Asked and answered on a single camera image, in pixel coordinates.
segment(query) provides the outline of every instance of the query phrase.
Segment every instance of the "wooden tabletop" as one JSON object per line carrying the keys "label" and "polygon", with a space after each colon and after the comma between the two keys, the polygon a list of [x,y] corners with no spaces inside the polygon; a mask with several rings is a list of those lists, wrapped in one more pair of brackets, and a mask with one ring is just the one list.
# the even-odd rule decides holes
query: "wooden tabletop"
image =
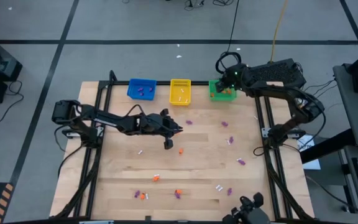
{"label": "wooden tabletop", "polygon": [[[94,104],[97,86],[98,82],[82,84],[81,103]],[[169,86],[158,86],[153,101],[132,100],[126,92],[127,86],[113,86],[110,113],[123,116],[135,104],[140,104],[147,114],[168,108],[170,116],[184,131],[172,138],[173,148],[165,150],[163,137],[126,136],[108,127],[92,219],[144,220],[150,215],[152,220],[220,221],[233,207],[239,207],[240,196],[252,198],[260,192],[265,199],[262,210],[274,220],[264,157],[252,153],[262,145],[253,98],[238,92],[233,102],[211,102],[208,86],[192,86],[190,106],[172,106]],[[270,102],[275,122],[287,121],[290,117],[287,102],[273,98]],[[222,121],[229,126],[222,126]],[[231,136],[234,142],[228,145],[226,140]],[[296,147],[294,140],[286,144]],[[79,145],[79,139],[69,140],[65,156]],[[182,155],[178,153],[180,148],[184,150]],[[84,154],[83,149],[64,164],[51,215],[60,212],[77,190]],[[305,212],[314,216],[299,153],[283,146],[281,155],[289,191]],[[242,158],[246,165],[240,165],[237,158]],[[152,182],[155,174],[160,174],[160,180]],[[218,192],[217,185],[224,189]],[[232,188],[230,196],[227,196],[228,188]],[[181,199],[176,199],[176,189],[183,191]],[[134,198],[137,190],[148,193],[149,199]],[[85,214],[87,197],[86,192],[81,214]],[[282,204],[280,210],[285,217]]]}

